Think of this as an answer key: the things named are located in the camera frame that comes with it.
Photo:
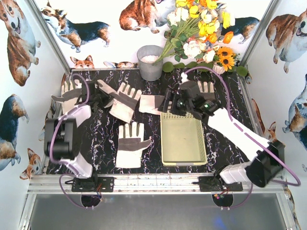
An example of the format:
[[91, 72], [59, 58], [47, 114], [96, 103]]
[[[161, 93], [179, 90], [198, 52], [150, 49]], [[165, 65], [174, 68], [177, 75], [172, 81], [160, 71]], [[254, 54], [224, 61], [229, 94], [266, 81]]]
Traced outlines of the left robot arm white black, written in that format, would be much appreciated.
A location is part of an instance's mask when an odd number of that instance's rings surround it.
[[77, 178], [86, 179], [93, 174], [92, 165], [79, 151], [78, 127], [92, 116], [95, 106], [108, 107], [112, 103], [112, 96], [101, 86], [97, 81], [88, 81], [61, 97], [52, 96], [62, 104], [63, 115], [46, 121], [44, 152], [51, 162], [65, 165]]

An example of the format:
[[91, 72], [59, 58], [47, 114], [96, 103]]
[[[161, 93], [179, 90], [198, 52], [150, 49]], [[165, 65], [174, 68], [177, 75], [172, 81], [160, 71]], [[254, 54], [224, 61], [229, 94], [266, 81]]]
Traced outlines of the pale green plastic storage basket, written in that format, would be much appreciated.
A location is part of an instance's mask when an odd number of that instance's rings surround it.
[[160, 114], [161, 155], [164, 166], [201, 166], [207, 163], [202, 122], [191, 113]]

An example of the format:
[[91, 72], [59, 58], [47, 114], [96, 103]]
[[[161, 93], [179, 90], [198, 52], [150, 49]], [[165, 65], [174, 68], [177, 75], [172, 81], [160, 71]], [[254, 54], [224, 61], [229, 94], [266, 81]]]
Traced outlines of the beige work glove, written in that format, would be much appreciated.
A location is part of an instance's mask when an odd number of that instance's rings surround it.
[[109, 108], [112, 106], [114, 99], [119, 98], [119, 94], [103, 80], [97, 80], [97, 85], [99, 90], [103, 92], [103, 107]]

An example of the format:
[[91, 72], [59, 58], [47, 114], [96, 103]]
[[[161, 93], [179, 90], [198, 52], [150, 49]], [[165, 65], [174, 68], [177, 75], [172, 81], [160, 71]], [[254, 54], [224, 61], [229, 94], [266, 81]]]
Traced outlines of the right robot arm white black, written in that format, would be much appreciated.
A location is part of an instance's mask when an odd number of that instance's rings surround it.
[[191, 114], [220, 132], [248, 158], [247, 163], [228, 165], [219, 176], [226, 184], [251, 182], [265, 187], [284, 168], [284, 144], [269, 141], [238, 122], [222, 107], [212, 93], [202, 93], [199, 84], [187, 81], [177, 90], [168, 88], [161, 102], [156, 103], [161, 112], [173, 115]]

